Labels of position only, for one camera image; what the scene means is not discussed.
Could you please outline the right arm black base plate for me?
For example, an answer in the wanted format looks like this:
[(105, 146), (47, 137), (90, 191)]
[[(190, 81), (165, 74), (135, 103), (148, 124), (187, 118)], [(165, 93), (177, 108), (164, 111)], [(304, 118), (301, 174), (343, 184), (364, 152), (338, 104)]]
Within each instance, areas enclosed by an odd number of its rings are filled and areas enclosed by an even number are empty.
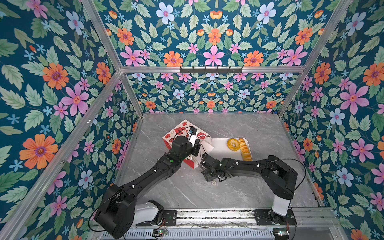
[(272, 211), (272, 209), (256, 209), (254, 210), (254, 217), (259, 226), (295, 226), (297, 220), (293, 210), (288, 210), (285, 216), (281, 216)]

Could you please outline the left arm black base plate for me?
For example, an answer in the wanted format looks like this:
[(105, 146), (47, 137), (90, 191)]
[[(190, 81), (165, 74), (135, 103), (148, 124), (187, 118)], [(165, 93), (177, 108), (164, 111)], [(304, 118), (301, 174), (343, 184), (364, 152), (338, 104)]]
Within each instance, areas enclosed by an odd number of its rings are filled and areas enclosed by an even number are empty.
[(142, 222), (137, 227), (160, 227), (160, 226), (176, 226), (178, 212), (176, 210), (163, 210), (155, 216), (150, 222)]

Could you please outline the yellow fake donut bread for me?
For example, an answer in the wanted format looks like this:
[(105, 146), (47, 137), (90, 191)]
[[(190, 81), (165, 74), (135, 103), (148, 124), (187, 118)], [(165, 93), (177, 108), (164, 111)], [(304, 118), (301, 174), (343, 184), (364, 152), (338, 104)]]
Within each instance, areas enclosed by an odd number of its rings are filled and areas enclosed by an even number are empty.
[(237, 139), (231, 138), (227, 141), (227, 147), (229, 150), (236, 152), (240, 149), (240, 143)]

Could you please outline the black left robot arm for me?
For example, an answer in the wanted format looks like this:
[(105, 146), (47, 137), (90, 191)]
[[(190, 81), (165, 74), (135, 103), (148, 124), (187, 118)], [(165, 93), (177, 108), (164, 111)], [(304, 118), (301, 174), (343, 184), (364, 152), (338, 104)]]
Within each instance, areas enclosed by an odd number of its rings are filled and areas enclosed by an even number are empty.
[(199, 139), (191, 143), (185, 136), (176, 137), (172, 148), (151, 169), (127, 184), (112, 185), (107, 189), (96, 209), (95, 221), (114, 239), (123, 237), (134, 224), (138, 199), (176, 173), (188, 156), (198, 156), (200, 148)]

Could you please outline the fake sliced bread loaf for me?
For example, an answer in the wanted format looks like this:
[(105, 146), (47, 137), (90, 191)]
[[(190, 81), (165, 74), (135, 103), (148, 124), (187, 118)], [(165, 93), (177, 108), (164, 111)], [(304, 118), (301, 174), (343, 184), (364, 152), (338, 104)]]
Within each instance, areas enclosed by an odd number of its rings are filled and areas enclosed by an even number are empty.
[(243, 161), (252, 161), (253, 159), (251, 156), (251, 152), (245, 140), (240, 138), (238, 139), (238, 142), (240, 145), (240, 151), (241, 151)]

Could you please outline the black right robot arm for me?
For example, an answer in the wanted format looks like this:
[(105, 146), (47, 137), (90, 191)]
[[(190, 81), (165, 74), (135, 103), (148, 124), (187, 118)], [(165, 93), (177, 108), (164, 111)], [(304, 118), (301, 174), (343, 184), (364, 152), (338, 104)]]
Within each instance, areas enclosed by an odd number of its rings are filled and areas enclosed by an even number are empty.
[(294, 198), (298, 173), (276, 156), (258, 161), (240, 161), (231, 158), (217, 160), (203, 154), (200, 163), (206, 181), (218, 179), (220, 182), (232, 177), (250, 177), (263, 179), (274, 193), (272, 211), (285, 217), (291, 200)]

